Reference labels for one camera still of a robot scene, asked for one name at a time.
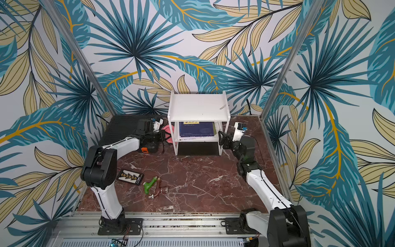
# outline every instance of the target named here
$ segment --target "white shelf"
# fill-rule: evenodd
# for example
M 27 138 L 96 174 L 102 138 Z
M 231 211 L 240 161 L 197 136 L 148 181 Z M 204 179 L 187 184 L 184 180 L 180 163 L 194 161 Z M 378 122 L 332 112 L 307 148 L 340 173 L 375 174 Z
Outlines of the white shelf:
M 167 117 L 173 122 L 230 120 L 226 93 L 174 94 L 171 93 Z
M 169 111 L 167 113 L 169 124 L 174 123 L 174 131 L 170 128 L 175 155 L 178 155 L 179 143 L 184 142 L 213 142 L 218 143 L 218 154 L 222 154 L 219 145 L 218 131 L 223 131 L 222 122 L 226 122 L 225 133 L 228 131 L 230 112 L 225 91 L 222 94 L 175 94 L 171 92 Z M 196 138 L 180 137 L 180 122 L 216 122 L 216 135 Z
M 174 136 L 177 137 L 176 142 L 218 142 L 218 131 L 223 131 L 222 122 L 216 122 L 215 124 L 216 134 L 214 136 L 204 136 L 204 137 L 180 137 L 179 132 L 179 122 L 174 124 Z

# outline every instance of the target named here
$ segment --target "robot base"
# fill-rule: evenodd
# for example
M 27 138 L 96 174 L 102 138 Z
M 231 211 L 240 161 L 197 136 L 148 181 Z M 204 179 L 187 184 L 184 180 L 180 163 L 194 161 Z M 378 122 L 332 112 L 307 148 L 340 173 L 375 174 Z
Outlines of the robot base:
M 98 235 L 125 235 L 129 227 L 127 235 L 140 235 L 142 223 L 143 219 L 141 218 L 125 218 L 124 211 L 116 219 L 106 219 L 102 216 Z

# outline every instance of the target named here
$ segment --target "shelf board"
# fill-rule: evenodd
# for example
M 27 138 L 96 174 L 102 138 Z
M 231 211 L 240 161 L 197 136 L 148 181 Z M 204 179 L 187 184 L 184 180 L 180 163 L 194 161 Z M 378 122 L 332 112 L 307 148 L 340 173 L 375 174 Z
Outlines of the shelf board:
M 226 94 L 172 93 L 168 118 L 172 122 L 227 122 L 230 120 L 230 113 Z

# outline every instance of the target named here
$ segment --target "book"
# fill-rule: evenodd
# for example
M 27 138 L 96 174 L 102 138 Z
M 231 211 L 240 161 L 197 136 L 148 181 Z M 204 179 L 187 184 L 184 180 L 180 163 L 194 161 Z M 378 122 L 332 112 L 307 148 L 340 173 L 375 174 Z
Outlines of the book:
M 184 124 L 180 122 L 180 137 L 214 136 L 214 122 Z

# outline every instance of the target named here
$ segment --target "metal base plate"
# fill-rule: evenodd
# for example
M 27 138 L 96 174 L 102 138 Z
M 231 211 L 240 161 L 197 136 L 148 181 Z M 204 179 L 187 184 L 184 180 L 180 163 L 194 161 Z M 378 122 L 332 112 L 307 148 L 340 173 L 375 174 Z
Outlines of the metal base plate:
M 142 224 L 143 224 L 143 219 L 141 219 L 141 218 L 126 218 L 125 222 L 126 222 L 127 226 L 130 226 L 128 235 L 140 235 L 140 232 L 141 232 L 140 226 L 142 226 Z M 109 227 L 108 225 L 102 223 L 99 227 L 98 235 L 99 236 L 122 235 L 122 234 L 125 234 L 126 231 L 127 231 L 127 229 L 123 230 L 120 233 L 119 229 Z
M 240 227 L 240 221 L 239 218 L 225 218 L 225 228 L 226 228 L 226 234 L 229 235 L 234 235 L 234 234 L 255 234 L 256 231 L 246 231 L 246 230 L 241 230 Z

